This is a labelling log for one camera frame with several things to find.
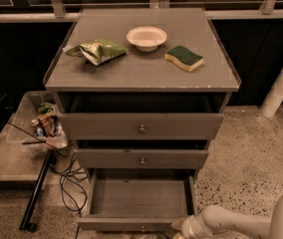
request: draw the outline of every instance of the gray cabinet top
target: gray cabinet top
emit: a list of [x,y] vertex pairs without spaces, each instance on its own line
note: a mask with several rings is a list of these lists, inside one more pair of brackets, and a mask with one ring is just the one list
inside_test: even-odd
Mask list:
[[[161,28],[166,42],[150,53],[141,52],[127,40],[129,30],[140,26]],[[85,9],[68,45],[92,39],[119,43],[130,53],[94,66],[64,53],[46,84],[59,92],[235,92],[240,81],[201,9]],[[204,57],[204,65],[192,72],[164,59],[175,46],[184,46]]]

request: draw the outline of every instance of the crumpled snack bag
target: crumpled snack bag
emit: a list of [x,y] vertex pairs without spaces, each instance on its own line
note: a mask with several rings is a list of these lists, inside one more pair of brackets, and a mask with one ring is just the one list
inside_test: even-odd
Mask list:
[[129,52],[129,50],[122,45],[104,39],[91,40],[74,48],[68,49],[66,47],[63,50],[66,55],[86,58],[95,66]]

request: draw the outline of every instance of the bottle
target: bottle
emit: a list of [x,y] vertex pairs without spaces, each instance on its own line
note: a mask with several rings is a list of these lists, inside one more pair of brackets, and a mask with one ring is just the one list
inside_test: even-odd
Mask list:
[[38,119],[32,119],[31,125],[35,128],[35,136],[44,136],[43,127]]

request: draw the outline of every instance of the drawer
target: drawer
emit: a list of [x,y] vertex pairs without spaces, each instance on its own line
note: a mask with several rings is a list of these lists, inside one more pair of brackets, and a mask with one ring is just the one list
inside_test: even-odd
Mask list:
[[214,139],[223,114],[59,114],[69,139]]
[[202,168],[207,150],[193,141],[84,141],[75,155],[84,168]]
[[169,231],[195,214],[191,170],[94,169],[84,230]]

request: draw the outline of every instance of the black metal leg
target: black metal leg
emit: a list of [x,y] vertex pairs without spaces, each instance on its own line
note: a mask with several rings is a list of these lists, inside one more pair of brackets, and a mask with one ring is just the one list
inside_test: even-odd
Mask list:
[[38,200],[46,173],[48,171],[48,168],[50,167],[50,164],[53,163],[53,161],[54,161],[54,151],[49,150],[46,154],[44,163],[42,165],[42,169],[36,181],[36,185],[35,185],[35,188],[33,189],[28,206],[25,210],[25,213],[24,213],[21,225],[20,225],[20,230],[29,230],[29,231],[34,232],[37,228],[36,224],[30,223],[30,219],[34,211],[35,204]]

